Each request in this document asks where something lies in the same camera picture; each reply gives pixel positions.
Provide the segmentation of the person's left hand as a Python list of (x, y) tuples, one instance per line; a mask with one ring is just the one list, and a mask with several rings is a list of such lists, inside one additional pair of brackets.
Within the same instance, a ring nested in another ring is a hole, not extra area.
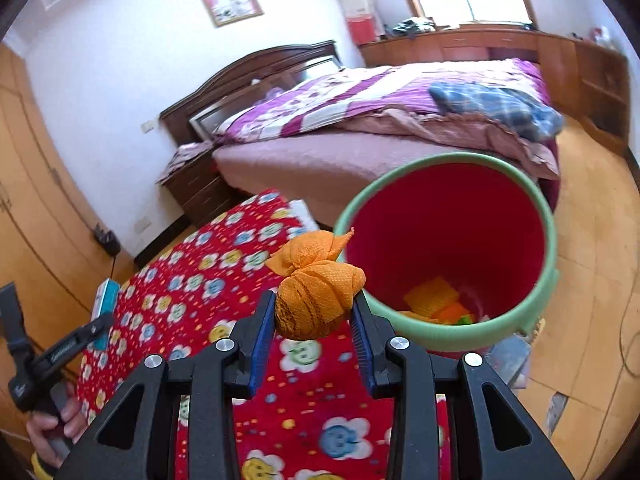
[(62, 429), (67, 439), (76, 443), (86, 431), (88, 424), (84, 414), (81, 413), (81, 404), (76, 398), (75, 388), (70, 382), (65, 384), (67, 401), (64, 408), (60, 409), (61, 415), (55, 417), (51, 414), (33, 411), (26, 422), (26, 430), (35, 452), (43, 463), (53, 468), (60, 468), (64, 458), (52, 448), (48, 437), (53, 431)]

